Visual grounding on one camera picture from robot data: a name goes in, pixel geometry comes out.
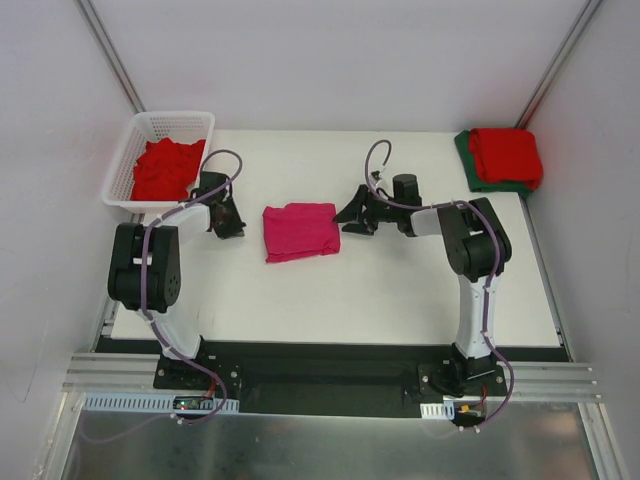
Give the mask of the pink t shirt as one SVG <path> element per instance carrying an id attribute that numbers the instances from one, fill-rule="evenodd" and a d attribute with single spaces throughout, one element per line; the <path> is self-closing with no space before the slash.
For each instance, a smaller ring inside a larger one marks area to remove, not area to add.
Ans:
<path id="1" fill-rule="evenodd" d="M 284 263 L 341 250 L 333 203 L 289 203 L 267 206 L 262 214 L 266 262 Z"/>

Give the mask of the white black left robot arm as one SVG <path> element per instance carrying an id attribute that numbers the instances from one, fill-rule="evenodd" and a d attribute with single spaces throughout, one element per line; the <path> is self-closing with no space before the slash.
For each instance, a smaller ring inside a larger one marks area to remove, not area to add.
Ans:
<path id="1" fill-rule="evenodd" d="M 179 301 L 181 248 L 210 232 L 222 240 L 241 237 L 245 227 L 230 177 L 205 172 L 187 202 L 147 225 L 125 222 L 116 228 L 107 281 L 109 297 L 151 327 L 166 357 L 181 360 L 176 374 L 189 388 L 205 386 L 212 366 L 198 356 L 201 335 Z"/>

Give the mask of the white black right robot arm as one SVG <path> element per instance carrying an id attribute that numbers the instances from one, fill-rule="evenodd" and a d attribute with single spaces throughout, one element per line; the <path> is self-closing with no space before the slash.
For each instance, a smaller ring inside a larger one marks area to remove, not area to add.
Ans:
<path id="1" fill-rule="evenodd" d="M 460 288 L 459 323 L 450 358 L 428 375 L 429 386 L 460 398 L 481 388 L 496 373 L 493 341 L 494 295 L 512 246 L 491 202 L 480 197 L 426 208 L 418 179 L 398 174 L 392 193 L 374 172 L 334 217 L 345 233 L 372 236 L 381 223 L 393 223 L 407 237 L 439 236 Z"/>

